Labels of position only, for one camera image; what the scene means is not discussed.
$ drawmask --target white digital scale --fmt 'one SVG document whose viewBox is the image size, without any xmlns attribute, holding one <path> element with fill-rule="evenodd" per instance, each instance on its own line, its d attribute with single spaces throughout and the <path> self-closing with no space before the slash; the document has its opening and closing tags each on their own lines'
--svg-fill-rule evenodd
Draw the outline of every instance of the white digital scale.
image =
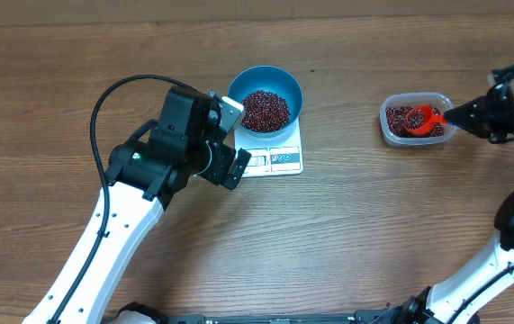
<svg viewBox="0 0 514 324">
<path fill-rule="evenodd" d="M 283 133 L 270 139 L 235 130 L 235 149 L 245 149 L 251 158 L 243 177 L 288 176 L 302 173 L 301 128 L 296 120 Z"/>
</svg>

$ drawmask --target red measuring cup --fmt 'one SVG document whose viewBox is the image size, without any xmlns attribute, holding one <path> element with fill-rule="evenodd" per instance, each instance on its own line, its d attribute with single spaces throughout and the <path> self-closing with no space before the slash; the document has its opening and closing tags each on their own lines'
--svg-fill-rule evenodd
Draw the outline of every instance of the red measuring cup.
<svg viewBox="0 0 514 324">
<path fill-rule="evenodd" d="M 413 116 L 415 113 L 422 113 L 424 121 L 420 127 L 411 128 L 409 121 L 411 117 L 415 117 Z M 417 136 L 425 135 L 426 133 L 430 132 L 437 123 L 446 124 L 448 121 L 446 121 L 443 115 L 435 114 L 435 112 L 433 112 L 433 107 L 428 104 L 423 104 L 412 108 L 404 117 L 404 128 L 409 133 Z"/>
</svg>

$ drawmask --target wooden table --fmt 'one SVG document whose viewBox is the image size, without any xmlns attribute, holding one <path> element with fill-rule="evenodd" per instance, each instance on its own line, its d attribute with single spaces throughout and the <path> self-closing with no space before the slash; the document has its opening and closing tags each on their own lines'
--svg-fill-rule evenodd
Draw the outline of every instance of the wooden table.
<svg viewBox="0 0 514 324">
<path fill-rule="evenodd" d="M 304 173 L 189 182 L 142 242 L 108 313 L 139 301 L 168 314 L 351 312 L 398 304 L 461 267 L 514 189 L 514 144 L 459 131 L 398 149 L 377 121 L 387 96 L 437 91 L 463 104 L 514 63 L 514 15 L 0 29 L 0 323 L 20 323 L 50 288 L 94 208 L 88 121 L 116 80 L 171 76 L 224 94 L 270 64 L 301 83 Z M 168 85 L 107 99 L 104 159 Z M 514 287 L 482 309 L 514 322 Z"/>
</svg>

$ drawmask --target red bean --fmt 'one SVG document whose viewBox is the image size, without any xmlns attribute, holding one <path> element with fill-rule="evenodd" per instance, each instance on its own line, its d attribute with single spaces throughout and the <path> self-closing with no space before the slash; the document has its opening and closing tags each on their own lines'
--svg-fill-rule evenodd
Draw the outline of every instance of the red bean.
<svg viewBox="0 0 514 324">
<path fill-rule="evenodd" d="M 289 105 L 278 94 L 258 90 L 242 100 L 247 114 L 242 125 L 251 131 L 279 131 L 289 123 Z"/>
<path fill-rule="evenodd" d="M 409 131 L 404 128 L 404 119 L 412 108 L 413 107 L 407 106 L 386 107 L 386 121 L 391 133 L 402 138 L 427 138 L 445 135 L 445 128 L 439 123 L 437 123 L 435 127 L 425 135 L 416 136 L 409 133 Z M 440 114 L 439 109 L 435 106 L 433 106 L 433 112 L 435 114 Z M 416 112 L 409 116 L 407 126 L 411 129 L 416 129 L 422 126 L 423 122 L 425 122 L 425 118 L 422 112 Z"/>
</svg>

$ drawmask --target container of beans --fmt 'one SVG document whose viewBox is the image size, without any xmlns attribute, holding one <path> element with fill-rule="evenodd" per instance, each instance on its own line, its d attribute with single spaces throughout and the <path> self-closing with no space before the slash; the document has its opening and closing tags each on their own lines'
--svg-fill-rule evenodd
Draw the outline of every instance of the container of beans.
<svg viewBox="0 0 514 324">
<path fill-rule="evenodd" d="M 410 134 L 404 128 L 404 120 L 409 111 L 416 106 L 428 104 L 436 114 L 453 109 L 448 98 L 439 93 L 395 94 L 381 106 L 380 120 L 384 141 L 394 147 L 418 147 L 438 144 L 450 140 L 456 127 L 450 124 L 437 124 L 429 133 L 421 136 Z"/>
<path fill-rule="evenodd" d="M 247 111 L 240 129 L 260 139 L 276 137 L 298 120 L 302 89 L 296 79 L 279 67 L 252 67 L 230 85 L 228 97 Z"/>
</svg>

